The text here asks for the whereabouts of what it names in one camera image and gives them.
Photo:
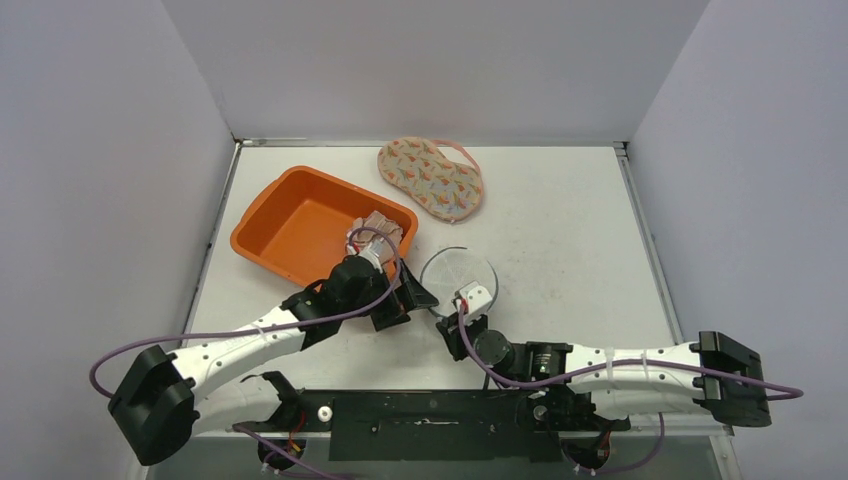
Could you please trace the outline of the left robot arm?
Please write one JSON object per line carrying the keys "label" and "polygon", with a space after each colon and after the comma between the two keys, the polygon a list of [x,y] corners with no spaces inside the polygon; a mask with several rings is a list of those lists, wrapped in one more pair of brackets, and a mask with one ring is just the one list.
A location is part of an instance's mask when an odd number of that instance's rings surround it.
{"label": "left robot arm", "polygon": [[381,331],[437,303],[406,264],[390,277],[366,257],[349,255],[328,278],[221,340],[170,352],[157,344],[143,350],[108,411],[143,466],[168,459],[207,431],[242,423],[277,431],[296,427],[305,416],[297,389],[282,373],[257,374],[255,368],[330,338],[347,319],[368,317]]}

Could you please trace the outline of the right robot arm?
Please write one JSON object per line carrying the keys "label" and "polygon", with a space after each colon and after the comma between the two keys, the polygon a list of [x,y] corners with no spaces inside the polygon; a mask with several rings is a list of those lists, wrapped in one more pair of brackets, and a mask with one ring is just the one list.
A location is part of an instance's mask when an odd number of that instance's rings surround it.
{"label": "right robot arm", "polygon": [[621,349],[569,343],[509,341],[481,315],[436,324],[456,361],[472,358],[497,383],[512,388],[560,389],[565,414],[577,428],[632,415],[710,415],[738,427],[766,427],[771,413],[758,353],[731,337],[702,331],[695,342]]}

